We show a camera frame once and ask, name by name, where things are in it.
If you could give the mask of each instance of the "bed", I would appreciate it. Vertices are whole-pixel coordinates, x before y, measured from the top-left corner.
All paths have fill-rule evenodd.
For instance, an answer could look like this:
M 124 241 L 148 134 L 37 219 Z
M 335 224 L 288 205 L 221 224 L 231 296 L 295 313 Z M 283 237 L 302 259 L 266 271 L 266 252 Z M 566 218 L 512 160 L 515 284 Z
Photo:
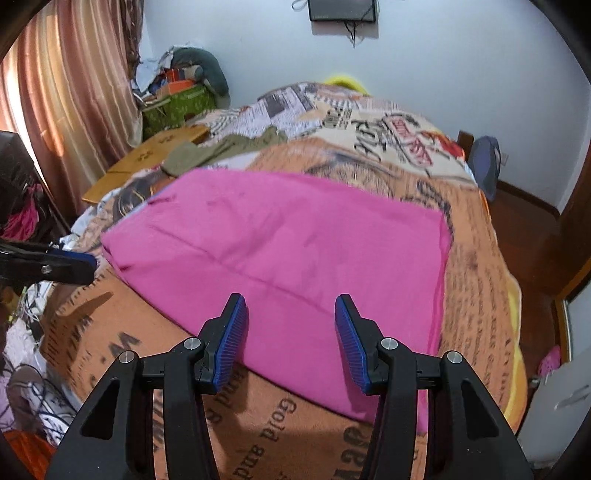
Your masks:
M 527 403 L 519 350 L 521 292 L 496 244 L 486 201 L 462 149 L 426 119 L 341 87 L 298 83 L 255 104 L 210 112 L 214 145 L 230 134 L 258 137 L 269 127 L 285 141 L 203 164 L 203 168 L 306 173 L 442 212 L 452 237 L 445 273 L 439 353 L 470 361 L 514 431 Z M 188 335 L 122 282 L 102 256 L 100 235 L 174 179 L 145 171 L 101 205 L 75 250 L 99 260 L 89 287 L 57 286 L 41 320 L 41 352 L 83 401 L 114 358 L 168 351 Z M 237 365 L 229 384 L 205 401 L 222 478 L 357 478 L 371 425 L 327 411 Z M 155 393 L 157 478 L 166 478 L 162 393 Z M 261 452 L 259 462 L 247 460 Z M 417 436 L 413 479 L 423 477 L 426 436 Z

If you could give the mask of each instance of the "blue gripper pad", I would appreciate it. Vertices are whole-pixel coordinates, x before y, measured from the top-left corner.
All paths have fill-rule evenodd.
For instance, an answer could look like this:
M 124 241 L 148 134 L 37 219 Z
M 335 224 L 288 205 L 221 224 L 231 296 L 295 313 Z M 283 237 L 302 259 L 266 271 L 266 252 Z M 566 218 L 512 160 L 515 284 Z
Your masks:
M 216 391 L 219 391 L 230 379 L 234 359 L 242 343 L 247 324 L 248 309 L 244 297 L 240 295 L 215 354 L 215 373 L 212 381 Z
M 371 380 L 368 372 L 368 357 L 365 352 L 361 339 L 353 324 L 352 314 L 359 316 L 357 311 L 350 312 L 345 305 L 343 295 L 336 299 L 335 304 L 335 322 L 337 331 L 339 332 L 340 343 L 343 346 L 349 370 L 353 377 L 353 382 L 365 394 L 369 393 L 371 389 Z

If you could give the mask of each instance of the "baseboard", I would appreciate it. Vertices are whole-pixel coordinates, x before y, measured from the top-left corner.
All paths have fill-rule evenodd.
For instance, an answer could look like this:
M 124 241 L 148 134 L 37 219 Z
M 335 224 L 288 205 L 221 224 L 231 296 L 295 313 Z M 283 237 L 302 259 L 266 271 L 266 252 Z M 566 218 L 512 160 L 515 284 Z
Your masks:
M 530 202 L 530 203 L 536 205 L 536 207 L 539 207 L 542 210 L 545 210 L 546 212 L 551 214 L 557 220 L 560 218 L 560 212 L 558 211 L 558 209 L 554 205 L 550 205 L 549 203 L 546 203 L 542 199 L 539 199 L 537 196 L 532 195 L 531 193 L 528 193 L 525 190 L 521 190 L 520 188 L 517 188 L 516 186 L 511 185 L 510 183 L 507 183 L 502 180 L 499 180 L 497 182 L 496 187 L 499 190 L 503 190 L 503 192 L 510 193 L 512 195 L 515 195 L 516 197 L 519 197 L 521 199 L 526 200 L 527 202 Z

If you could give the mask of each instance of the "curtain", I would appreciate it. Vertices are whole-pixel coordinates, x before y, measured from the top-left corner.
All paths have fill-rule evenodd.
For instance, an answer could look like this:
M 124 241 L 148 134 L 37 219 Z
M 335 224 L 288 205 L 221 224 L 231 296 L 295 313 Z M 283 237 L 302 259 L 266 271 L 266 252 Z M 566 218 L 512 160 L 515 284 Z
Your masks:
M 142 38 L 144 23 L 144 0 L 121 0 L 120 6 L 125 51 L 127 52 L 128 79 L 133 80 L 139 65 L 139 41 Z
M 53 0 L 0 66 L 0 129 L 20 134 L 68 221 L 141 130 L 121 1 Z

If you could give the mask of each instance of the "pink cloth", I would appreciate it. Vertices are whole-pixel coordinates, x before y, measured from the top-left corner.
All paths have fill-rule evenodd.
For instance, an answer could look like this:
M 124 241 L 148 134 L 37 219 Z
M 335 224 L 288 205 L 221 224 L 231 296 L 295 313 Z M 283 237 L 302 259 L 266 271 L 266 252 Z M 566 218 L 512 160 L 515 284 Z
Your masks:
M 37 212 L 34 199 L 34 193 L 37 191 L 37 187 L 41 189 L 40 185 L 29 187 L 25 205 L 20 212 L 8 217 L 4 230 L 0 232 L 0 238 L 26 242 L 33 236 L 35 228 L 37 228 L 37 223 L 39 223 L 39 213 Z
M 102 243 L 121 278 L 194 335 L 244 295 L 240 361 L 353 419 L 373 421 L 378 399 L 353 384 L 340 351 L 339 294 L 385 336 L 437 352 L 450 246 L 438 211 L 299 174 L 195 169 Z

